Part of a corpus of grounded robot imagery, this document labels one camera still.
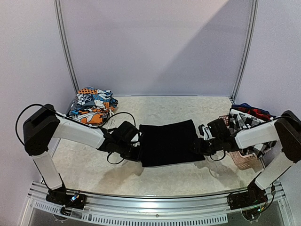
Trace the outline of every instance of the checkered fabric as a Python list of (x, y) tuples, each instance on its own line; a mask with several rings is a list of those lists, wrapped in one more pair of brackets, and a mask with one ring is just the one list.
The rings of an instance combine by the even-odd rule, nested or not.
[[(264, 121), (258, 119), (247, 113), (237, 111), (235, 109), (230, 110), (229, 115), (229, 130), (231, 134), (234, 134), (242, 129), (247, 129), (256, 126)], [(240, 150), (242, 155), (248, 155), (254, 153), (258, 158), (261, 158), (271, 147), (275, 146), (276, 141), (267, 142), (264, 144), (257, 144), (245, 149)]]

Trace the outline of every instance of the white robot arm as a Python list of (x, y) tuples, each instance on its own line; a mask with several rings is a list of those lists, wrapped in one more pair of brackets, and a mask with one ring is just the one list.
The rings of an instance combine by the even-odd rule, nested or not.
[[(269, 141), (280, 141), (282, 152), (273, 162), (248, 186), (248, 199), (267, 200), (265, 189), (270, 186), (285, 171), (301, 159), (301, 121), (290, 111), (284, 112), (280, 118), (246, 129), (235, 135), (230, 135), (222, 119), (208, 124), (210, 140), (198, 138), (195, 152), (204, 155), (215, 154), (219, 150), (237, 151), (249, 146)], [(57, 172), (51, 156), (48, 154), (48, 144), (52, 137), (64, 138), (89, 145), (100, 151), (117, 152), (121, 157), (140, 160), (140, 147), (133, 141), (139, 137), (138, 129), (125, 121), (114, 130), (84, 125), (64, 115), (57, 113), (52, 105), (45, 105), (24, 122), (24, 146), (26, 152), (33, 158), (46, 185), (49, 188), (47, 201), (64, 205), (70, 197)], [(232, 195), (230, 206), (239, 197)], [(85, 196), (81, 195), (81, 203), (72, 207), (82, 209)], [(238, 208), (247, 203), (235, 205)]]

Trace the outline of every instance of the white table surface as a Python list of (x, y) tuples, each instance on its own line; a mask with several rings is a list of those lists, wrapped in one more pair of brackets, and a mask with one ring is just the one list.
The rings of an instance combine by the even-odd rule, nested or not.
[[(116, 112), (130, 112), (137, 125), (165, 125), (192, 119), (197, 127), (229, 113), (227, 97), (116, 97)], [(128, 115), (114, 117), (116, 126), (131, 122)], [(213, 156), (220, 158), (222, 152)], [(183, 163), (143, 168), (140, 162), (123, 161), (111, 165), (107, 153), (68, 140), (61, 140), (53, 156), (67, 188), (81, 191), (130, 196), (182, 196), (211, 194), (246, 187), (262, 170), (259, 161), (240, 170), (231, 156), (222, 161)], [(111, 162), (119, 161), (113, 154)]]

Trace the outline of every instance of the white wall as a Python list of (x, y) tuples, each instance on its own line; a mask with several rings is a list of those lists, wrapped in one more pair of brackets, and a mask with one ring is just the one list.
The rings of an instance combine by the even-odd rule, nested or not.
[(15, 226), (32, 181), (40, 179), (15, 136), (15, 120), (32, 103), (66, 111), (74, 91), (52, 0), (2, 0), (0, 21), (0, 225)]
[(80, 88), (230, 96), (252, 0), (62, 1)]
[[(301, 118), (301, 2), (259, 2), (250, 54), (236, 103), (247, 102), (280, 115)], [(267, 161), (279, 150), (275, 150)], [(296, 225), (301, 225), (301, 162), (282, 177)]]

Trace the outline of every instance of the black towel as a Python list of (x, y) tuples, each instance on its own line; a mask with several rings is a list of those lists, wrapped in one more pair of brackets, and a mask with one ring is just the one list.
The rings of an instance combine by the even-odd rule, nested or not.
[(198, 138), (192, 120), (165, 126), (140, 125), (140, 131), (143, 167), (205, 160), (203, 155), (191, 152)]

